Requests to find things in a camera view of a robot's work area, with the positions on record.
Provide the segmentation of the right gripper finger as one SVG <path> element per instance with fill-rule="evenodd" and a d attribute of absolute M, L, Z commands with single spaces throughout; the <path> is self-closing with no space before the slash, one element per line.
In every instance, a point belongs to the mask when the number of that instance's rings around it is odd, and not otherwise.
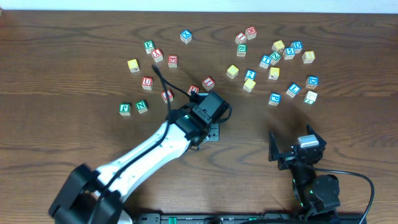
<path fill-rule="evenodd" d="M 306 130 L 308 135 L 314 135 L 319 142 L 319 146 L 325 147 L 326 146 L 326 141 L 309 125 L 306 125 Z"/>
<path fill-rule="evenodd" d="M 274 136 L 269 131 L 269 155 L 268 155 L 268 161 L 277 161 L 280 157 L 279 150 L 277 147 L 277 144 L 275 142 Z"/>

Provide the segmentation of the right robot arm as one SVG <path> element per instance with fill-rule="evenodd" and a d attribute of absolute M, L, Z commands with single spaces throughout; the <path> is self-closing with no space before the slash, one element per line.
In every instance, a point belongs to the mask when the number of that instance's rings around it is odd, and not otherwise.
<path fill-rule="evenodd" d="M 326 141 L 310 125 L 306 129 L 307 135 L 299 137 L 298 143 L 284 153 L 270 134 L 268 161 L 276 161 L 279 170 L 288 169 L 292 174 L 294 195 L 302 206 L 295 217 L 303 222 L 338 223 L 339 180 L 330 174 L 317 175 L 313 166 L 323 158 Z"/>

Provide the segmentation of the blue L block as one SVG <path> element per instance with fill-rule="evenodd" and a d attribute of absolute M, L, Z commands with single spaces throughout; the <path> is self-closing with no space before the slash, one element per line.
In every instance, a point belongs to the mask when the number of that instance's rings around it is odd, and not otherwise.
<path fill-rule="evenodd" d="M 291 98 L 294 98 L 300 92 L 300 90 L 301 88 L 296 83 L 292 83 L 287 89 L 286 94 Z"/>

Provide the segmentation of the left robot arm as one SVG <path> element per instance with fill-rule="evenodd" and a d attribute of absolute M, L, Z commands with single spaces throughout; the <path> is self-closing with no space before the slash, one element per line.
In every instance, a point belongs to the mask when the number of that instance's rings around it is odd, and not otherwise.
<path fill-rule="evenodd" d="M 169 110 L 165 122 L 147 140 L 109 164 L 74 169 L 48 214 L 56 223 L 132 223 L 124 209 L 128 197 L 148 177 L 191 147 L 209 139 L 232 107 L 215 92 L 191 93 L 189 103 Z"/>

